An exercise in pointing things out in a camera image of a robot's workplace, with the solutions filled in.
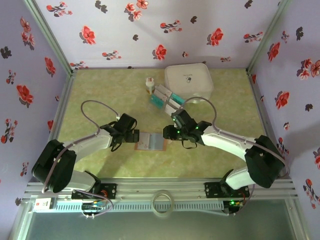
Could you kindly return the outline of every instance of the white box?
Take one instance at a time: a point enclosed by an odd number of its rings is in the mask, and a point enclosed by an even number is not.
[[[197,96],[210,99],[214,91],[214,83],[207,66],[203,63],[168,66],[164,70],[165,87],[187,100]],[[203,100],[191,100],[198,103]]]

